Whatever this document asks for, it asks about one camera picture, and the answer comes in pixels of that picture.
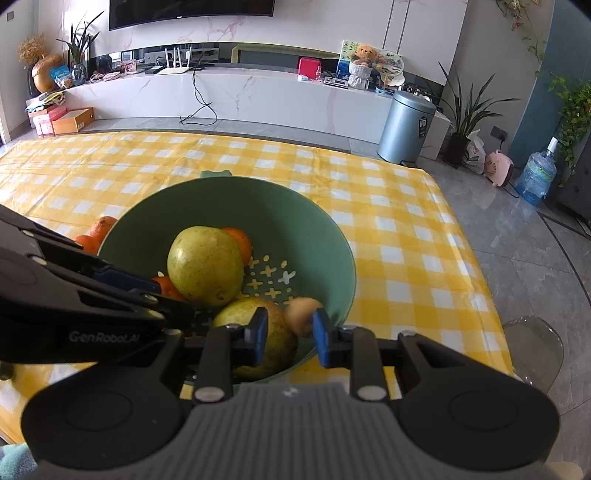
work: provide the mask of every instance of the floor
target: floor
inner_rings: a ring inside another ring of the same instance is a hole
[[[197,121],[211,122],[207,119]],[[297,128],[230,120],[217,121],[209,126],[179,125],[177,118],[98,120],[84,132],[128,129],[279,139],[379,158],[376,144]],[[36,135],[27,133],[17,140],[24,138],[36,138]],[[0,155],[6,148],[0,146]],[[480,262],[501,320],[507,322],[534,314],[545,319],[561,336],[564,364],[549,392],[561,415],[561,430],[549,460],[575,462],[584,471],[589,471],[591,242],[551,220],[547,221],[547,226],[538,211],[581,231],[578,223],[565,213],[550,211],[546,207],[536,209],[468,170],[455,170],[426,158],[419,158],[417,164],[433,176],[453,208]]]

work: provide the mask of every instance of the yellow checkered tablecloth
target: yellow checkered tablecloth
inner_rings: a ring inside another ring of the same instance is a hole
[[[202,170],[273,181],[329,212],[357,269],[348,323],[395,338],[416,330],[500,371],[511,360],[486,281],[433,179],[382,161],[280,142],[170,132],[111,132],[23,141],[0,158],[0,202],[64,235],[120,217],[148,195]],[[0,382],[0,430],[22,441],[20,413],[76,366],[18,366]],[[392,393],[398,394],[387,370]],[[316,358],[283,381],[348,382]]]

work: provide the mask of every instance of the silver trash can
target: silver trash can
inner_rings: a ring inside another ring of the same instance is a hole
[[[417,95],[395,92],[378,155],[390,163],[416,162],[436,109],[433,103]]]

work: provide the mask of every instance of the wall outlet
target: wall outlet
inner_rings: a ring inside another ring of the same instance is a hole
[[[492,127],[491,137],[504,142],[507,140],[507,137],[509,137],[509,134],[504,130],[501,130],[499,127]]]

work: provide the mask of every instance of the dried flower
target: dried flower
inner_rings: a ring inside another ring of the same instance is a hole
[[[18,46],[18,58],[27,66],[35,65],[45,54],[43,35],[31,35]]]

